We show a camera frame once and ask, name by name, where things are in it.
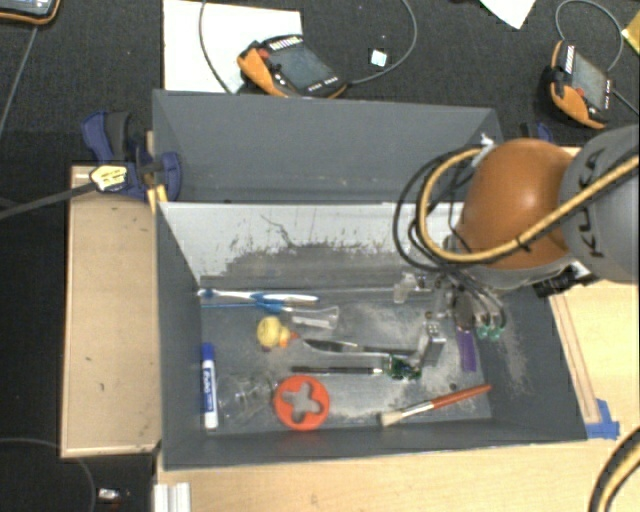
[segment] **white marker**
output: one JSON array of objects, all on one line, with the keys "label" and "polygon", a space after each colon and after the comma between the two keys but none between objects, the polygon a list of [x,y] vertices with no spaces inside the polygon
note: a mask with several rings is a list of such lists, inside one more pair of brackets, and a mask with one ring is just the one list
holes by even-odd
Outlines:
[{"label": "white marker", "polygon": [[216,367],[211,343],[202,344],[202,393],[204,399],[204,427],[218,428],[218,408],[216,404]]}]

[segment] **black carpet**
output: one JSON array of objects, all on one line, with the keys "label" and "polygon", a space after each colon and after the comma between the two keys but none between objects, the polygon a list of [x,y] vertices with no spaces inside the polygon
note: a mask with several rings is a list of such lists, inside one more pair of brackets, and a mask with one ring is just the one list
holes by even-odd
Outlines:
[{"label": "black carpet", "polygon": [[[519,136],[521,123],[534,121],[547,124],[561,144],[594,136],[559,121],[536,99],[558,40],[554,11],[560,0],[538,0],[520,31],[475,0],[409,1],[420,31],[416,50],[400,68],[353,87],[345,98],[493,107],[506,138]],[[302,10],[306,40],[349,79],[375,72],[368,64],[370,49],[385,49],[393,62],[411,40],[399,0],[236,3]],[[640,8],[635,0],[600,3],[623,26]],[[570,5],[561,22],[584,55],[602,68],[609,65],[618,40],[606,17]],[[30,30],[0,23],[0,107]],[[65,189],[71,164],[90,158],[79,123],[95,110],[128,110],[134,133],[151,128],[151,91],[162,86],[162,67],[160,0],[63,2],[55,22],[37,35],[0,140],[0,198],[25,202]],[[637,106],[638,56],[626,43],[611,76]],[[613,102],[611,128],[637,122]],[[0,438],[56,442],[59,436],[65,216],[65,206],[56,205],[0,222]],[[88,464],[96,486],[125,491],[120,510],[145,509],[151,457]],[[81,468],[57,462],[51,449],[0,445],[0,511],[83,510],[86,486]]]}]

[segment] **handheld meter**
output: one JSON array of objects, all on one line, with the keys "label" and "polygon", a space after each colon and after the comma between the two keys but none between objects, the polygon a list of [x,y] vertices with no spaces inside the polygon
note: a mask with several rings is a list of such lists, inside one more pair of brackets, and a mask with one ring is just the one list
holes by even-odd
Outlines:
[{"label": "handheld meter", "polygon": [[611,80],[574,45],[566,41],[556,45],[547,87],[556,107],[572,119],[596,130],[606,126]]},{"label": "handheld meter", "polygon": [[44,25],[55,17],[59,5],[60,0],[0,0],[0,19]]},{"label": "handheld meter", "polygon": [[237,59],[243,77],[273,96],[335,98],[347,82],[327,66],[301,35],[254,41]]}]

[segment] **orange paintbrush handle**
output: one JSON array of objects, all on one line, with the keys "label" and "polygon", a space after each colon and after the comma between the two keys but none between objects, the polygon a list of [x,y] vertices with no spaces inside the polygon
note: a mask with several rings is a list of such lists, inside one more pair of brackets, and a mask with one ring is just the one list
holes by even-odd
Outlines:
[{"label": "orange paintbrush handle", "polygon": [[451,393],[450,395],[434,398],[433,400],[431,400],[431,403],[433,404],[433,409],[439,409],[440,407],[445,407],[447,405],[460,402],[461,400],[466,400],[467,398],[471,398],[472,396],[481,395],[482,393],[486,393],[490,390],[491,384],[482,384],[481,386],[463,389],[461,391]]}]

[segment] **yellow cable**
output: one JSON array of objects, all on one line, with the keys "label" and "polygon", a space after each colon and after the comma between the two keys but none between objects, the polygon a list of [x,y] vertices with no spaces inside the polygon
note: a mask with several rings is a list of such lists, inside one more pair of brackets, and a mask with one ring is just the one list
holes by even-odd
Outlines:
[{"label": "yellow cable", "polygon": [[456,252],[447,251],[439,247],[436,242],[429,236],[427,230],[427,211],[429,209],[429,197],[436,181],[444,174],[450,167],[471,158],[478,153],[480,149],[470,149],[459,153],[451,157],[446,162],[440,164],[435,171],[427,178],[422,195],[418,199],[418,233],[425,246],[433,252],[436,256],[455,263],[479,263],[487,259],[497,259],[501,256],[508,254],[511,251],[518,249],[519,247],[526,245],[540,232],[548,228],[551,224],[558,219],[569,213],[571,210],[577,208],[582,203],[591,199],[594,195],[598,194],[602,189],[609,186],[611,183],[622,178],[625,174],[630,173],[633,169],[638,167],[638,156],[634,156],[616,167],[611,172],[601,176],[591,185],[580,191],[568,201],[564,202],[558,208],[551,213],[547,214],[542,220],[538,221],[532,227],[522,232],[518,237],[505,242],[502,245],[486,249],[484,251],[474,252],[470,254],[459,254]]}]

